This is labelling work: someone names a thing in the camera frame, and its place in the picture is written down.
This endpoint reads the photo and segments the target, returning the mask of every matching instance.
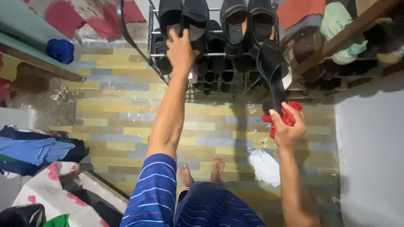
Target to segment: red cloth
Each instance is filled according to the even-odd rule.
[[[288,102],[288,104],[291,107],[297,109],[299,112],[303,110],[303,106],[298,102]],[[295,125],[295,123],[296,123],[296,119],[293,117],[293,115],[288,110],[286,110],[285,108],[282,108],[282,113],[283,113],[283,117],[282,117],[283,123],[293,127]],[[269,134],[269,136],[271,138],[275,138],[275,124],[273,124],[271,115],[264,114],[264,115],[262,115],[261,119],[264,122],[272,123],[271,124],[271,133]]]
[[[308,15],[324,15],[325,8],[325,0],[286,0],[276,14],[283,28],[288,29]]]

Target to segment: shoe rack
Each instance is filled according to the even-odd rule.
[[[341,78],[341,86],[331,91],[322,91],[320,89],[311,90],[301,82],[303,79],[303,73],[317,64],[323,63],[324,61],[330,61],[330,57],[338,52],[347,41],[351,40],[355,36],[355,34],[366,31],[379,21],[391,21],[389,16],[390,11],[400,2],[401,0],[356,0],[358,17],[331,40],[317,43],[318,48],[315,48],[314,53],[312,53],[300,64],[293,59],[292,48],[295,44],[293,37],[283,38],[280,42],[280,47],[284,54],[288,56],[287,58],[289,58],[290,65],[292,67],[292,84],[288,88],[288,90],[291,91],[289,98],[315,100],[324,99],[339,92],[349,90],[355,86],[365,84],[375,78],[382,78],[392,73],[404,70],[403,61],[393,65],[384,65],[379,63],[378,66],[370,69],[363,75],[353,74],[349,76],[335,76],[335,78]],[[362,60],[375,60],[375,58],[357,59],[357,61]]]
[[[122,29],[122,34],[123,37],[126,39],[126,41],[132,45],[133,48],[135,48],[139,54],[144,58],[144,60],[148,63],[148,65],[157,73],[157,75],[162,79],[167,85],[170,82],[170,75],[162,75],[162,73],[158,70],[156,67],[156,64],[154,62],[155,57],[165,57],[166,54],[152,54],[152,50],[154,48],[154,43],[153,43],[153,35],[160,34],[160,32],[154,32],[156,28],[153,27],[154,24],[154,16],[158,19],[158,10],[154,7],[153,2],[149,0],[149,27],[148,27],[148,43],[147,43],[147,53],[143,53],[136,45],[136,43],[132,40],[132,38],[129,36],[129,33],[126,29],[126,25],[124,23],[124,16],[123,16],[123,8],[124,8],[124,0],[121,0],[120,3],[117,6],[117,15],[118,15],[118,21]],[[220,8],[210,8],[209,11],[220,11]],[[279,20],[276,17],[275,19],[275,29],[279,30]],[[210,33],[223,33],[223,30],[214,30],[214,31],[206,31]],[[276,32],[276,37],[275,41],[277,45],[280,43],[280,38],[279,38],[279,32]],[[249,52],[243,53],[242,55],[250,55]],[[212,57],[212,56],[226,56],[226,53],[205,53],[203,56],[207,57]],[[259,81],[262,79],[260,76],[259,78],[255,79],[254,81],[251,81],[249,78],[250,72],[256,71],[255,69],[249,70],[246,73],[239,73],[236,71],[234,66],[232,66],[231,69],[226,69],[225,72],[234,72],[234,78],[231,82],[224,82],[222,80],[222,75],[218,74],[218,78],[213,81],[213,82],[207,82],[203,79],[202,76],[193,76],[192,79],[189,80],[189,90],[193,90],[192,93],[194,94],[195,92],[198,92],[198,90],[204,94],[209,94],[210,92],[207,92],[210,90],[210,87],[204,87],[206,84],[212,84],[212,83],[217,83],[218,84],[218,92],[220,92],[220,87],[221,84],[231,84],[229,94],[230,93],[246,93],[250,91]]]

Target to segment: floor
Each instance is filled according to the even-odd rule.
[[[72,64],[87,77],[86,81],[81,84],[50,79],[55,81],[49,83],[52,86],[48,92],[39,94],[43,103],[51,104],[41,106],[37,126],[68,131],[84,140],[90,155],[83,162],[92,163],[96,173],[130,195],[167,86],[125,42],[83,45],[76,45]],[[146,52],[146,43],[139,46]],[[255,103],[252,93],[219,93],[187,93],[178,166],[188,164],[195,181],[207,181],[211,161],[219,155],[225,162],[221,176],[225,187],[244,199],[268,225],[283,226],[280,187],[256,181],[248,164],[249,152],[257,148],[278,160],[268,124],[261,121],[261,105]],[[33,103],[32,99],[16,100]],[[296,145],[301,179],[319,204],[324,226],[339,226],[333,105],[304,103],[303,112],[307,133]],[[178,181],[177,191],[182,188],[183,183]]]

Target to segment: metal shoe rack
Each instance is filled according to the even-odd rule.
[[[128,30],[126,28],[126,24],[125,24],[125,20],[124,20],[124,14],[123,14],[123,10],[124,10],[124,0],[120,0],[120,3],[117,5],[116,9],[117,9],[117,15],[118,15],[118,22],[121,26],[122,29],[122,34],[124,36],[124,38],[126,39],[126,41],[132,45],[133,48],[135,48],[137,50],[137,52],[139,52],[139,54],[144,58],[144,60],[147,62],[147,64],[158,74],[158,76],[160,77],[160,79],[162,79],[167,85],[170,82],[170,76],[167,75],[167,79],[164,77],[164,75],[159,71],[159,69],[156,67],[156,64],[154,63],[153,58],[154,57],[165,57],[167,56],[166,54],[152,54],[152,50],[154,48],[154,42],[153,42],[153,35],[157,35],[160,34],[160,32],[154,32],[154,28],[153,28],[153,24],[154,24],[154,16],[157,18],[157,20],[159,20],[158,18],[158,10],[154,7],[154,4],[151,0],[149,0],[150,6],[149,6],[149,28],[148,28],[148,42],[147,42],[147,54],[145,55],[140,49],[139,47],[136,45],[136,43],[133,41],[133,39],[130,37]],[[220,8],[210,8],[209,11],[220,11]],[[279,20],[278,17],[276,17],[275,19],[275,30],[278,31],[279,30]],[[210,33],[223,33],[223,30],[214,30],[214,31],[206,31],[206,32],[210,32]],[[277,45],[279,45],[279,32],[276,32],[276,36],[275,36],[275,42]],[[226,53],[205,53],[203,56],[226,56]],[[234,74],[234,78],[232,80],[232,86],[230,91],[237,91],[237,92],[244,92],[246,93],[247,91],[251,90],[252,87],[254,87],[260,80],[261,80],[261,76],[256,79],[255,81],[250,81],[248,76],[249,76],[249,72],[246,72],[244,74],[241,75],[237,75],[237,71],[234,69],[227,69],[225,70],[225,72],[235,72]],[[196,88],[194,88],[193,84],[196,84],[198,82],[204,82],[203,80],[201,80],[201,76],[198,76],[198,78],[194,78],[193,80],[190,79],[190,85],[188,89],[194,89],[196,90]],[[215,80],[214,82],[218,83],[218,88],[220,88],[220,85],[222,83],[222,81],[220,80]]]

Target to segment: person's left hand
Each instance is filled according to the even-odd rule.
[[[199,51],[191,48],[189,29],[184,29],[182,37],[174,29],[170,29],[169,34],[171,39],[167,40],[167,57],[173,66],[173,75],[188,76]]]

